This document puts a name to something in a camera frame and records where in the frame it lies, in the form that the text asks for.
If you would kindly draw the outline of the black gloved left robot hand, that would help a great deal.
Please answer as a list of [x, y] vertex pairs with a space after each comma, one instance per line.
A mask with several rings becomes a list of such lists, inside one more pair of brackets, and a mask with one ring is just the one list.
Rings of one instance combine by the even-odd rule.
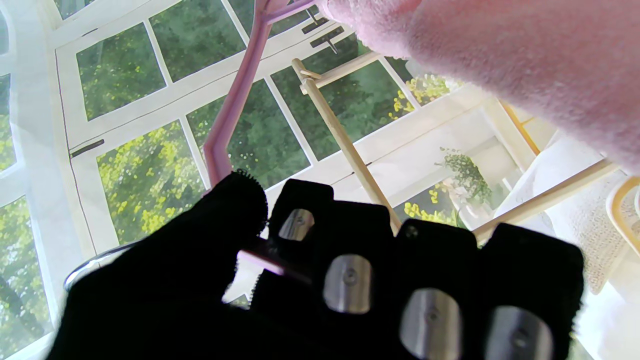
[[233, 171], [83, 276], [48, 360], [565, 360], [585, 289], [574, 244], [473, 233], [291, 178], [268, 214]]

